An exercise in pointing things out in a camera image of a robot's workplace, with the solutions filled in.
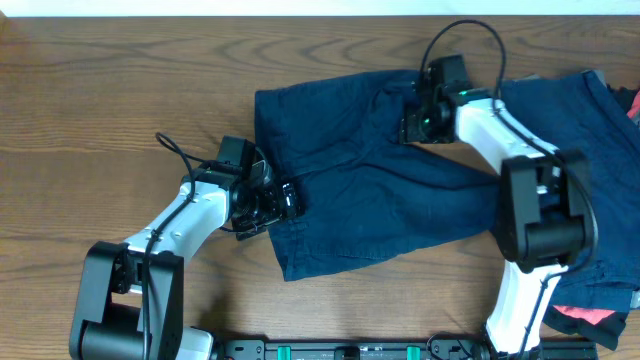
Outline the dark navy shorts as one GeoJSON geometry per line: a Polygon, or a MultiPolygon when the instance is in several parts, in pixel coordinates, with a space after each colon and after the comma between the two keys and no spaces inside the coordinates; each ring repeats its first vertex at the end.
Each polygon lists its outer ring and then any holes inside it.
{"type": "Polygon", "coordinates": [[[493,226],[495,177],[399,142],[417,78],[388,70],[256,92],[256,143],[303,208],[269,230],[286,280],[355,270],[493,226]]]}

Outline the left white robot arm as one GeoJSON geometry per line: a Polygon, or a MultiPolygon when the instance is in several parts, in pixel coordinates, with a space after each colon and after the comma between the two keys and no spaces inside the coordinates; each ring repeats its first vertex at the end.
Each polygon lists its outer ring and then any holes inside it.
{"type": "Polygon", "coordinates": [[[155,137],[187,173],[144,229],[89,249],[69,338],[74,359],[223,358],[212,333],[184,323],[187,265],[217,230],[245,240],[302,213],[294,186],[254,143],[226,136],[216,158],[205,160],[163,133],[155,137]]]}

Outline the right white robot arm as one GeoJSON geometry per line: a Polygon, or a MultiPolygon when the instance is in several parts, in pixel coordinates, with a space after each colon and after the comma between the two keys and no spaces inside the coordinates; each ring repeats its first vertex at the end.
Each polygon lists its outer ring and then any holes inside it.
{"type": "Polygon", "coordinates": [[[591,345],[546,345],[540,327],[560,279],[580,270],[598,235],[585,155],[561,151],[522,125],[502,100],[472,85],[464,59],[436,59],[420,70],[420,102],[405,110],[403,144],[460,141],[498,176],[492,234],[505,259],[496,304],[479,339],[432,337],[433,359],[594,359],[591,345]]]}

